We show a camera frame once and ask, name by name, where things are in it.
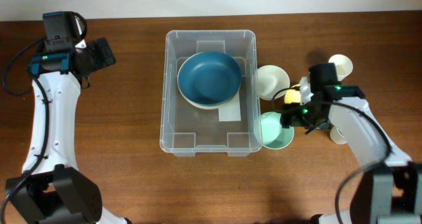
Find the clear plastic storage container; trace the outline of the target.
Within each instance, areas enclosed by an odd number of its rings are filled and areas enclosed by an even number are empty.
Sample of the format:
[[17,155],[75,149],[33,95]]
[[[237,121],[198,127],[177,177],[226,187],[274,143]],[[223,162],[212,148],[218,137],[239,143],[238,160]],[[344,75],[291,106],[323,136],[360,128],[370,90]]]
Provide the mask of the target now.
[[256,72],[256,37],[250,30],[168,32],[161,149],[176,156],[259,151]]

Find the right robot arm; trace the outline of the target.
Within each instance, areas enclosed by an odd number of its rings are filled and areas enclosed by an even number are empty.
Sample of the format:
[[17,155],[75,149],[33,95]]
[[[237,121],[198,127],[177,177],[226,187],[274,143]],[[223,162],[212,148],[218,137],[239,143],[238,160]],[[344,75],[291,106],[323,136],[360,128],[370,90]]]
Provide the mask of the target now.
[[307,132],[332,125],[360,164],[337,189],[335,212],[311,223],[420,223],[421,164],[388,137],[360,88],[342,85],[335,64],[323,63],[310,67],[296,90],[301,101],[282,106],[280,124]]

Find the mint green bowl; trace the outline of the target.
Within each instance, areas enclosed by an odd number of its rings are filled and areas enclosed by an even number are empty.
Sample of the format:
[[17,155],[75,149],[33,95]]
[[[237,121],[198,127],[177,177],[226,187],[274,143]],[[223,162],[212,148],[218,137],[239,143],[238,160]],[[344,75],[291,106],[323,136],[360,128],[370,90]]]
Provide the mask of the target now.
[[265,148],[280,150],[286,148],[294,138],[294,128],[284,128],[280,123],[282,115],[276,112],[261,114],[253,125],[255,138]]

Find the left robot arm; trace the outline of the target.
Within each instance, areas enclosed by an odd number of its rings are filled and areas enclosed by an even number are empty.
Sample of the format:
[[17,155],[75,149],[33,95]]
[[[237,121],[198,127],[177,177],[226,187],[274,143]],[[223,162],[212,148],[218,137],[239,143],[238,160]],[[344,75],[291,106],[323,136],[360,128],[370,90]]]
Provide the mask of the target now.
[[76,12],[43,15],[45,36],[27,71],[34,93],[30,149],[19,177],[5,186],[5,203],[27,223],[127,223],[102,204],[98,186],[75,157],[78,97],[92,72],[116,62],[105,38],[85,42],[86,20]]

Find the white bowl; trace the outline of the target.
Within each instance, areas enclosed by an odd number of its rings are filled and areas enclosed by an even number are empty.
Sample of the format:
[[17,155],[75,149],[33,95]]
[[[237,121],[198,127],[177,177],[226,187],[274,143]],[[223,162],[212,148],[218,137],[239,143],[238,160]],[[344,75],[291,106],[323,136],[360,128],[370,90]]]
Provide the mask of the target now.
[[287,72],[275,65],[264,65],[257,70],[257,90],[261,99],[270,101],[274,94],[290,87]]

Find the yellow bowl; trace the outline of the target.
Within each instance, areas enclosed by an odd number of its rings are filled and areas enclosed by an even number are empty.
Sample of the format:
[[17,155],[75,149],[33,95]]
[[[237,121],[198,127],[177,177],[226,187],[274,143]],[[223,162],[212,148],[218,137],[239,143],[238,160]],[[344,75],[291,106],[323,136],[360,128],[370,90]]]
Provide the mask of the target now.
[[301,92],[299,84],[296,84],[287,90],[286,94],[284,95],[284,103],[301,103]]

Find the dark blue plate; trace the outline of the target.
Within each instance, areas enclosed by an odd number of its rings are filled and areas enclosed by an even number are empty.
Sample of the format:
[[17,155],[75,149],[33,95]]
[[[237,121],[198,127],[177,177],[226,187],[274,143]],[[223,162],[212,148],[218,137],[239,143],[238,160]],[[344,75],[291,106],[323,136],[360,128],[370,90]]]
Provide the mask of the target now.
[[200,52],[189,57],[180,67],[178,82],[240,82],[242,70],[237,61],[219,51]]

